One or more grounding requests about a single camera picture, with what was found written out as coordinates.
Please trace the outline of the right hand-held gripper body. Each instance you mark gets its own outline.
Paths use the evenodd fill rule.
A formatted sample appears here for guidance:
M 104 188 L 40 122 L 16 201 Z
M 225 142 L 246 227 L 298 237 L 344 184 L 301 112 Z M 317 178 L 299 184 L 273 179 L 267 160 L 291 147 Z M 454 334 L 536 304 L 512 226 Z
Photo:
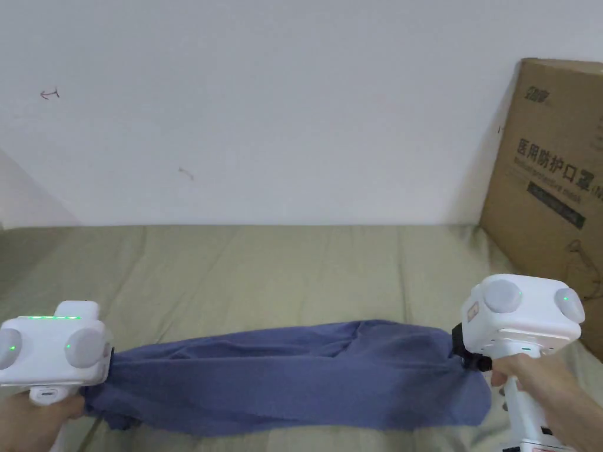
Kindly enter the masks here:
M 452 330 L 453 352 L 464 368 L 484 373 L 494 359 L 538 358 L 572 344 L 581 336 L 585 312 L 578 294 L 562 281 L 497 274 L 472 288 L 460 318 Z M 503 390 L 512 433 L 502 451 L 569 451 L 515 377 Z

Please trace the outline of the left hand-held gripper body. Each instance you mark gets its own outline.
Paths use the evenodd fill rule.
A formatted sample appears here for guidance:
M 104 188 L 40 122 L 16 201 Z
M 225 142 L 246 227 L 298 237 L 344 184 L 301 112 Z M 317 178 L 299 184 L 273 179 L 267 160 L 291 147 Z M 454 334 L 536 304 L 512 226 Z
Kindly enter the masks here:
M 50 405 L 108 377 L 114 346 L 93 301 L 64 301 L 53 315 L 23 315 L 1 325 L 1 386 L 25 388 Z

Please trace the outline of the person's left hand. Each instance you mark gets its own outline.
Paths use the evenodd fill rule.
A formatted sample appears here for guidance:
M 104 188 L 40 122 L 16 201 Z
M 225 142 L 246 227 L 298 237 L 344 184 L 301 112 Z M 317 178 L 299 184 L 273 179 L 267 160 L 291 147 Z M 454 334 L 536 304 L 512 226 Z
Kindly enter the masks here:
M 27 392 L 1 401 L 1 451 L 50 451 L 67 421 L 84 413 L 84 398 L 71 395 L 62 401 L 37 406 Z

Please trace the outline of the person's right hand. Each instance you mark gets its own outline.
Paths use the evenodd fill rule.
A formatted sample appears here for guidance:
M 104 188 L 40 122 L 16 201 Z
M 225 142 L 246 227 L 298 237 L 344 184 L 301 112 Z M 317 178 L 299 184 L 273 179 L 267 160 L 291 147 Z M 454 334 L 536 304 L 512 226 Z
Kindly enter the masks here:
M 492 361 L 491 383 L 499 387 L 512 377 L 541 407 L 550 413 L 568 408 L 581 397 L 581 388 L 564 363 L 554 355 L 532 358 L 514 354 Z

